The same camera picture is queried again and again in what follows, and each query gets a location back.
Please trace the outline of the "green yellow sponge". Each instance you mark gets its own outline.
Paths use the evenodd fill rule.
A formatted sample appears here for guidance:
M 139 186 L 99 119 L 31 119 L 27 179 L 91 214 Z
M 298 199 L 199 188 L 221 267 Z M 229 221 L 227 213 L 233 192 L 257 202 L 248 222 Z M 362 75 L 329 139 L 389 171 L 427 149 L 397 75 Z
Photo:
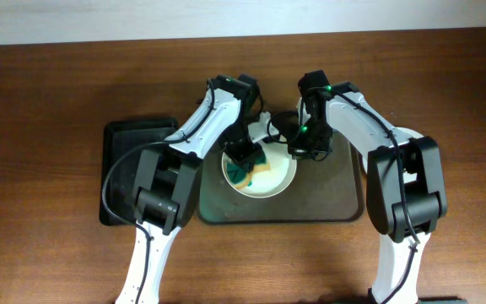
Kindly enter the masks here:
M 224 173 L 229 183 L 237 190 L 241 190 L 251 185 L 254 175 L 265 171 L 270 171 L 271 166 L 264 154 L 259 155 L 253 162 L 250 171 L 246 171 L 231 160 L 224 165 Z

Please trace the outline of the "white plate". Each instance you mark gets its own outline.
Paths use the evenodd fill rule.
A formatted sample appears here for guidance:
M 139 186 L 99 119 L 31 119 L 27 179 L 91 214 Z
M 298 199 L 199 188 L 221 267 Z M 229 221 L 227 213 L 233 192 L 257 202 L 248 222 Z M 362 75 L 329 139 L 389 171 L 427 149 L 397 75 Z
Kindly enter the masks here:
M 224 179 L 239 194 L 249 198 L 271 198 L 280 194 L 293 181 L 297 161 L 288 153 L 287 147 L 284 144 L 266 143 L 263 140 L 259 144 L 262 146 L 263 153 L 267 157 L 271 170 L 254 175 L 249 187 L 237 190 L 227 180 L 224 173 L 224 165 L 231 159 L 226 153 L 222 153 L 221 171 Z
M 410 128 L 404 128 L 404 127 L 397 127 L 398 130 L 404 132 L 404 133 L 407 133 L 408 135 L 410 135 L 412 138 L 422 138 L 423 135 L 415 130 L 412 130 Z M 363 168 L 364 168 L 364 172 L 367 172 L 367 169 L 368 169 L 368 161 L 365 157 L 362 158 L 361 160 L 362 162 L 362 165 L 363 165 Z

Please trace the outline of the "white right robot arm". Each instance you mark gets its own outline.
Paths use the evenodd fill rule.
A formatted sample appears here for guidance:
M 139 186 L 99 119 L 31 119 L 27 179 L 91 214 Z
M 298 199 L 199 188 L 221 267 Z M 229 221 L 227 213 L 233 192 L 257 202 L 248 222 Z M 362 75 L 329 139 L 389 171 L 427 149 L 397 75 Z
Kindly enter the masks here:
M 298 81 L 298 129 L 289 153 L 310 158 L 332 132 L 367 165 L 366 209 L 380 235 L 374 303 L 418 303 L 424 248 L 448 210 L 438 143 L 388 122 L 350 82 L 331 84 L 321 70 Z

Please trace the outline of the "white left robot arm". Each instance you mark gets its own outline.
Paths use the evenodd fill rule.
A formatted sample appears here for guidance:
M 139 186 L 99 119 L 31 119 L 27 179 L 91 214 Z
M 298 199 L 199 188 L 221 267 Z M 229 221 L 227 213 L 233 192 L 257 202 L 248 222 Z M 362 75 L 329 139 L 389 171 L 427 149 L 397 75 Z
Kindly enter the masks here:
M 248 115 L 260 96 L 257 81 L 245 74 L 208 79 L 201 105 L 166 138 L 135 147 L 140 154 L 132 188 L 136 241 L 119 303 L 156 303 L 176 235 L 188 223 L 199 198 L 202 163 L 216 144 L 243 180 L 266 163 L 251 138 Z

